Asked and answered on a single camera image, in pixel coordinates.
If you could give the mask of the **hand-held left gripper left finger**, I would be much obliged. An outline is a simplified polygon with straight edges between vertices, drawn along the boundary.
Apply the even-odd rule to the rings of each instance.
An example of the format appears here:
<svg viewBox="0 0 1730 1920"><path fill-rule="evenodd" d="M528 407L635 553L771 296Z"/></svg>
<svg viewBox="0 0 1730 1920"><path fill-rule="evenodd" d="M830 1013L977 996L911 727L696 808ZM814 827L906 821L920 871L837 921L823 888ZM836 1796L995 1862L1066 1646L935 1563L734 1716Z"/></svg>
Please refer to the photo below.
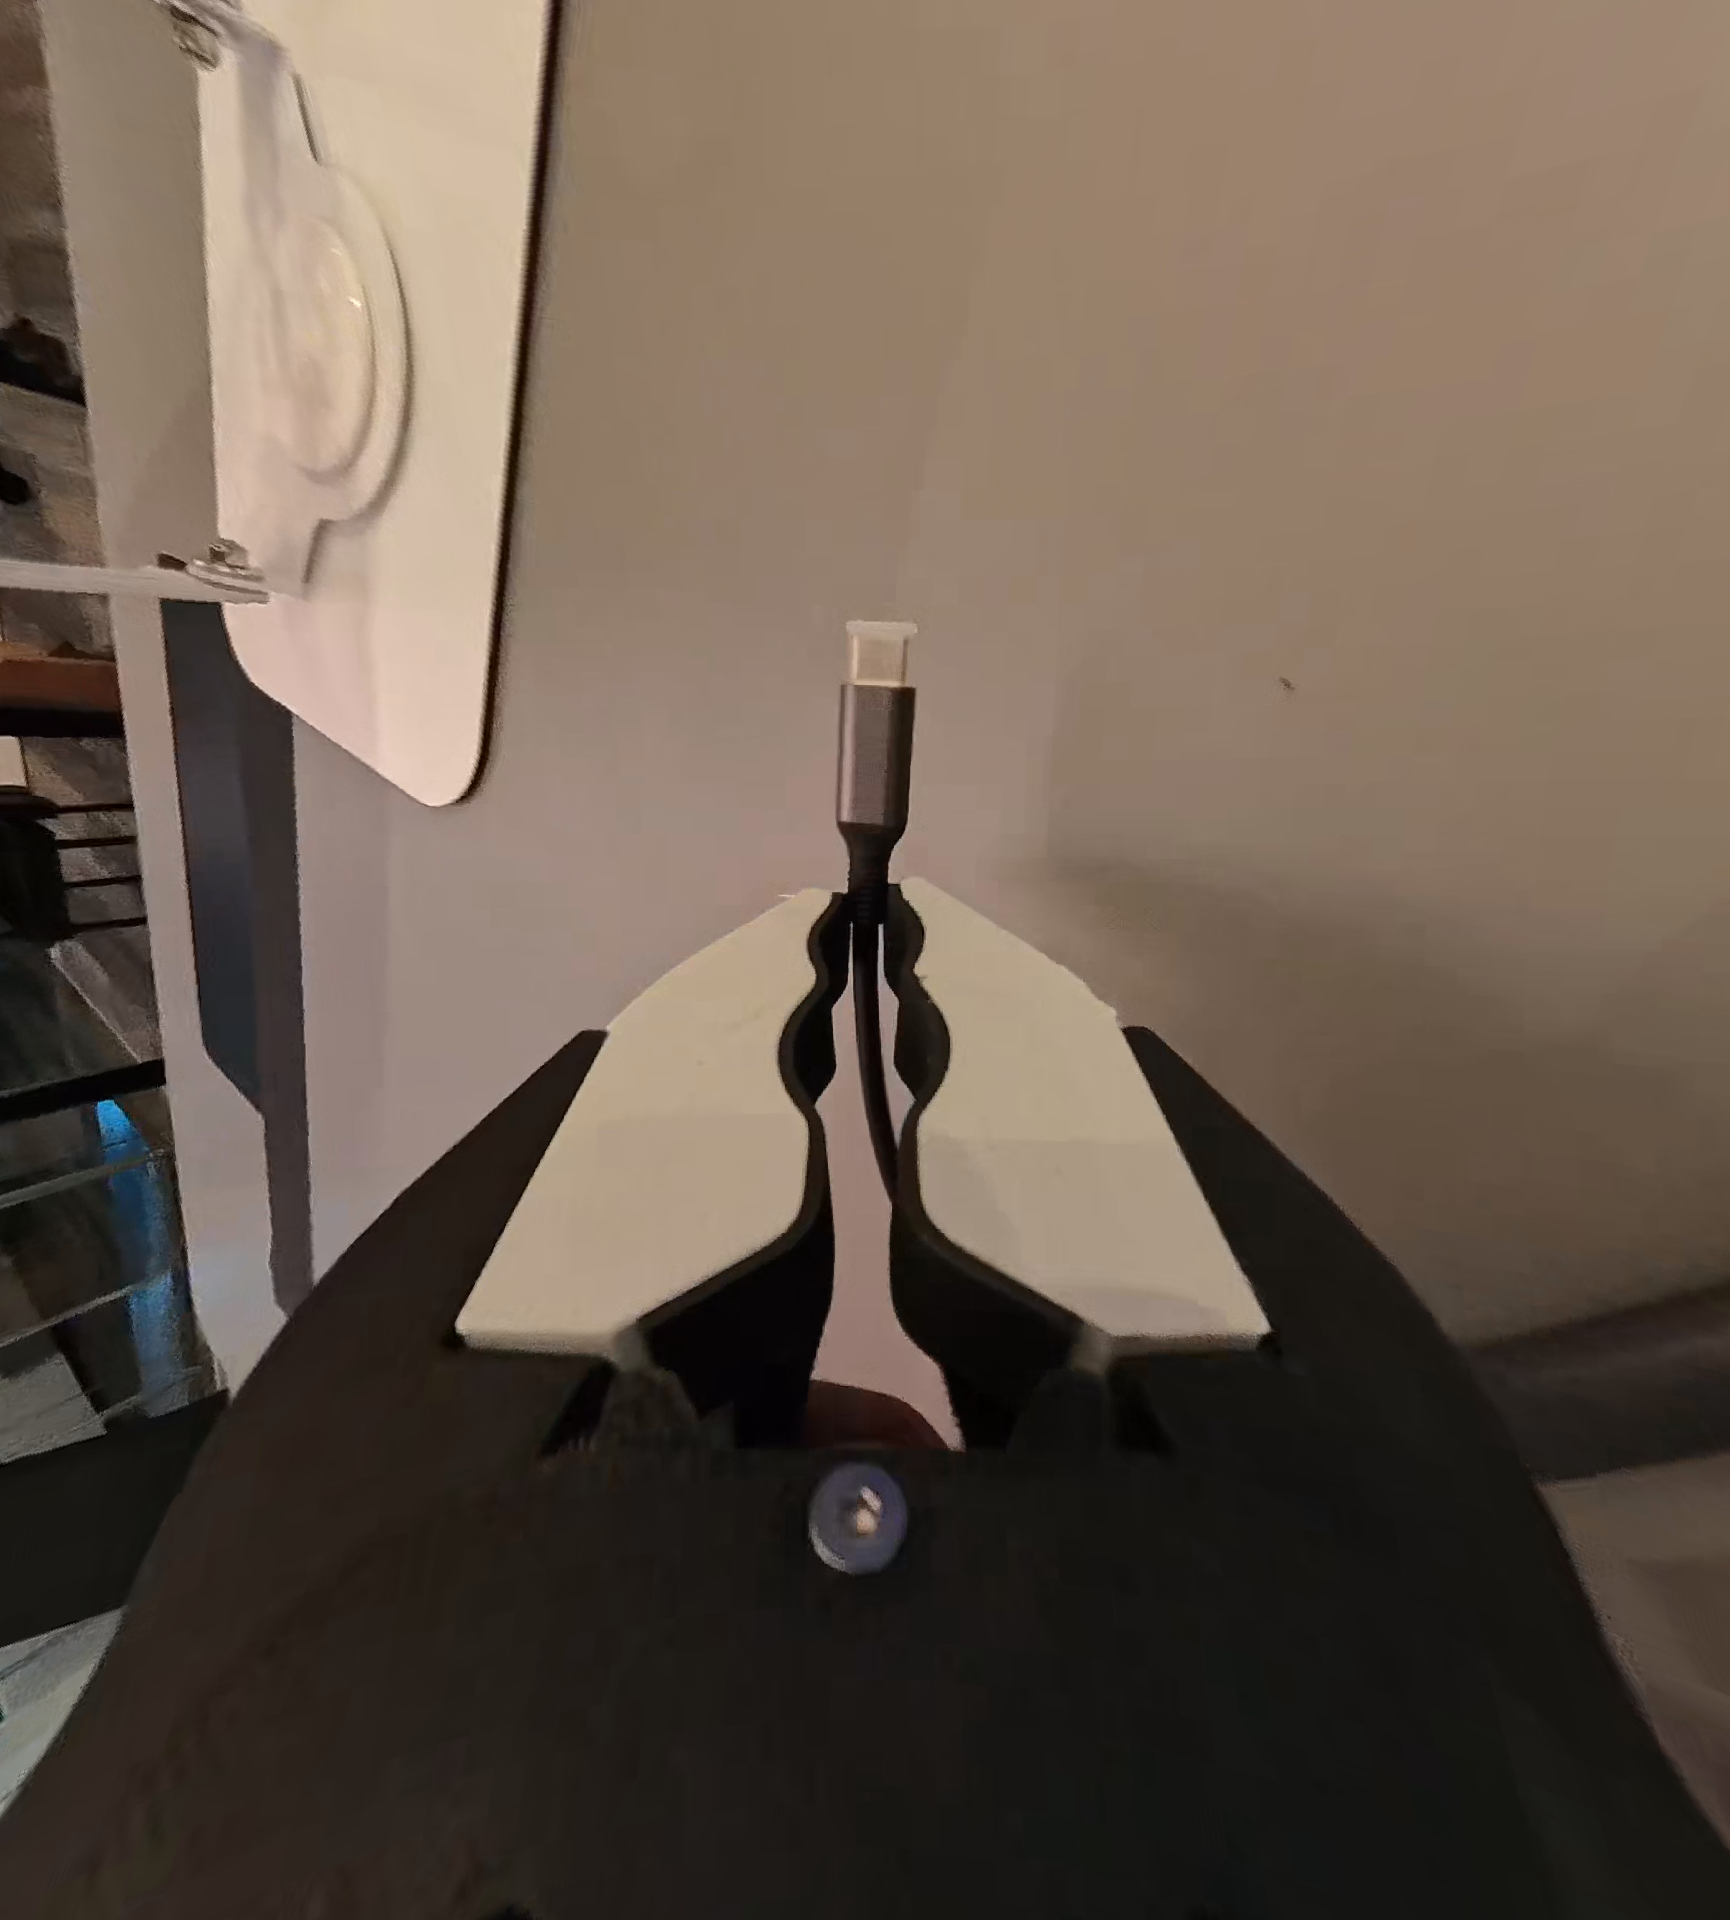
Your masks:
<svg viewBox="0 0 1730 1920"><path fill-rule="evenodd" d="M837 895L804 891L625 1007L459 1340L669 1375L739 1445L795 1444L836 1291L836 1003Z"/></svg>

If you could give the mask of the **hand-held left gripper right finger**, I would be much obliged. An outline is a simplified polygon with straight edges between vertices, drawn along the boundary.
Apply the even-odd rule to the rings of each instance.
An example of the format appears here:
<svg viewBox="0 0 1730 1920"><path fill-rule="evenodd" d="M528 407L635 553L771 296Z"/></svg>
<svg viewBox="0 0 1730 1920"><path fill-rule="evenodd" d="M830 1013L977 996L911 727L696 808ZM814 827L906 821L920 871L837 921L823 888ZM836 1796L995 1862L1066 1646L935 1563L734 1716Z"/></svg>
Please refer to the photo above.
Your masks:
<svg viewBox="0 0 1730 1920"><path fill-rule="evenodd" d="M1254 1358L1266 1309L1117 1010L1071 969L906 881L886 903L897 1146L890 1286L973 1449L1053 1376Z"/></svg>

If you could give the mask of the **grey usb hub with cable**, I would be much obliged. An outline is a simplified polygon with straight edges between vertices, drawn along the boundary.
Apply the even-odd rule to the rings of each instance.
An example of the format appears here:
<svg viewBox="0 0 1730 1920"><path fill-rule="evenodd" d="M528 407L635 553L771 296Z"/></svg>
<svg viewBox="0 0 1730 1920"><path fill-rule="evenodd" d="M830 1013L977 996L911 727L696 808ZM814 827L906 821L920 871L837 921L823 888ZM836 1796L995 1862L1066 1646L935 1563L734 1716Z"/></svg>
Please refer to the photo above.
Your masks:
<svg viewBox="0 0 1730 1920"><path fill-rule="evenodd" d="M892 855L911 819L917 627L852 621L837 699L836 825L849 856L852 1050L881 1185L897 1191L897 1133L886 1083L881 959Z"/></svg>

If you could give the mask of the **white stand with acrylic arms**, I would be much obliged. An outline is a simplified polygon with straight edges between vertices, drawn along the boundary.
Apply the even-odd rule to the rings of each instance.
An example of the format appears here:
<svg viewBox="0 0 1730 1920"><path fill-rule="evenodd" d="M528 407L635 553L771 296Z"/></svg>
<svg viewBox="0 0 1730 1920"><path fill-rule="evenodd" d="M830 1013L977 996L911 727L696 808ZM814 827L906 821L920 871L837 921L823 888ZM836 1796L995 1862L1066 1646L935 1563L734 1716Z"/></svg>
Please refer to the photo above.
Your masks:
<svg viewBox="0 0 1730 1920"><path fill-rule="evenodd" d="M556 4L39 4L110 563L282 712L476 786Z"/></svg>

